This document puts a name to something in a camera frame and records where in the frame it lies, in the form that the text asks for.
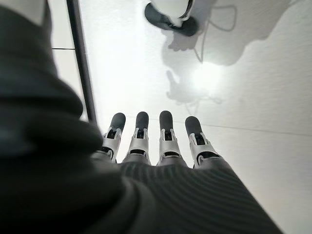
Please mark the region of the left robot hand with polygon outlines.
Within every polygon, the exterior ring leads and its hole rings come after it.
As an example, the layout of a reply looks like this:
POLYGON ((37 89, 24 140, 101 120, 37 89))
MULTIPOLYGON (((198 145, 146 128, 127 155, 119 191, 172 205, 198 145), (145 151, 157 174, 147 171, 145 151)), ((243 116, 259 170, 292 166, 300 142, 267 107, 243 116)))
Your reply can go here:
POLYGON ((116 155, 125 115, 102 135, 58 77, 45 0, 0 3, 0 231, 3 234, 278 234, 280 229, 186 118, 194 167, 172 115, 161 112, 160 159, 140 112, 131 148, 116 155))

